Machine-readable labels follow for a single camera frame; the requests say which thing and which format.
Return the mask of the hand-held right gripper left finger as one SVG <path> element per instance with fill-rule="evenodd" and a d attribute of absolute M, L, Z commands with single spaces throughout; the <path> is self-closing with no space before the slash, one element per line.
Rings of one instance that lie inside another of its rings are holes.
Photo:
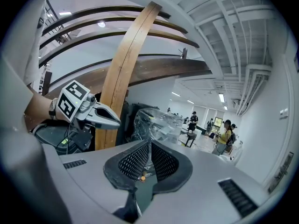
<path fill-rule="evenodd" d="M 145 141 L 99 151 L 59 156 L 43 145 L 47 167 L 72 224 L 123 224 L 135 183 L 119 170 L 118 163 L 131 153 L 141 157 Z"/>

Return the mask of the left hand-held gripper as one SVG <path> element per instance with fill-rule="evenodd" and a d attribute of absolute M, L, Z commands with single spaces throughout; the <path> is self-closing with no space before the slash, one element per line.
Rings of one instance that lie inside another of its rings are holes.
<path fill-rule="evenodd" d="M 76 80 L 62 88 L 57 108 L 70 123 L 76 119 L 85 120 L 98 129 L 118 129 L 121 124 L 120 118 L 109 106 L 97 102 L 95 95 Z M 92 109 L 96 117 L 88 117 Z"/>

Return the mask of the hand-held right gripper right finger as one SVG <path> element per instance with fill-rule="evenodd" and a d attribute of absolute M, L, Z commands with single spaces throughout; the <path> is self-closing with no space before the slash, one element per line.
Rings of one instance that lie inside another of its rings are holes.
<path fill-rule="evenodd" d="M 154 195 L 140 217 L 142 224 L 233 224 L 254 223 L 261 206 L 269 199 L 267 191 L 253 178 L 219 156 L 178 144 L 164 143 L 189 158 L 193 171 L 176 192 Z M 232 180 L 257 206 L 242 217 L 220 187 Z"/>

